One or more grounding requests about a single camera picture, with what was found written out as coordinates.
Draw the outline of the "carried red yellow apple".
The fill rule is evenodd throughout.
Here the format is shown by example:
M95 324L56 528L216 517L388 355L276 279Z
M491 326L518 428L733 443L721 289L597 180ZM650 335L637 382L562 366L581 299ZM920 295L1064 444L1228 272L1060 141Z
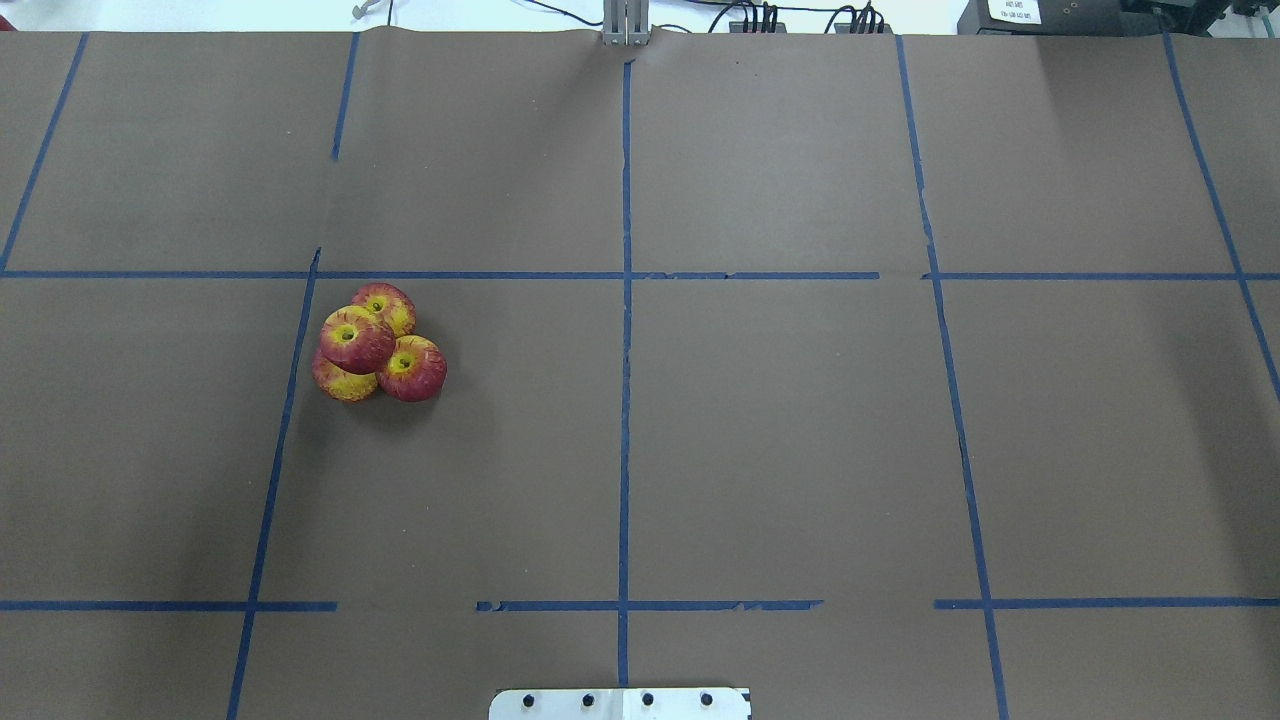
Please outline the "carried red yellow apple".
M326 316L317 350L343 372L369 375L380 372L396 351L393 329L366 307L347 305Z

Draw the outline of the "black mini computer box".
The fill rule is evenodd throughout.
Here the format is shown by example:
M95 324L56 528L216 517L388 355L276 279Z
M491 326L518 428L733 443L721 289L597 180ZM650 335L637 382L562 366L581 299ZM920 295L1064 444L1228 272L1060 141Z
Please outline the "black mini computer box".
M957 35L1142 37L1160 35L1158 19L1123 1L969 1Z

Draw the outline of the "red yellow apple side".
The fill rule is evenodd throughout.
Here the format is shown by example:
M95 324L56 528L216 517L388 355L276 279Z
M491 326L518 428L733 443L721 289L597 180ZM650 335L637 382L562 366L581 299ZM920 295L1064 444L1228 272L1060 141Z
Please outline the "red yellow apple side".
M404 334L378 373L383 392L402 402L435 398L443 389L448 361L440 348L419 334Z

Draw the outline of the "red yellow apple back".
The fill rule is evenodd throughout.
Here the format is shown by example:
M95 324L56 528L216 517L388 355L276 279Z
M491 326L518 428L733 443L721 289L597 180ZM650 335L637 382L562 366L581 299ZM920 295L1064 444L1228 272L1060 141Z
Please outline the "red yellow apple back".
M314 383L324 395L343 404L362 402L380 389L376 374L360 375L346 372L319 350L314 352L310 372Z

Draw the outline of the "red yellow apple front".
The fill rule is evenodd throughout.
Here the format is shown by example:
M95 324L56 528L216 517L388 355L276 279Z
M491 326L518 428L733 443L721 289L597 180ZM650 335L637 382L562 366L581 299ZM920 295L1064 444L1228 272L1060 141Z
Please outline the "red yellow apple front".
M392 328L396 337L413 334L416 331L419 314L415 302L393 284L366 283L355 292L351 304L378 315Z

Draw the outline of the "aluminium frame post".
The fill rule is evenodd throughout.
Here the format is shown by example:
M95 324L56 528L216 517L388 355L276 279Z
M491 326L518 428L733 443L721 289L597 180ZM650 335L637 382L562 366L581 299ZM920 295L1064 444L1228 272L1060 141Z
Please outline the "aluminium frame post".
M649 0L604 0L602 42L609 47L637 47L652 40Z

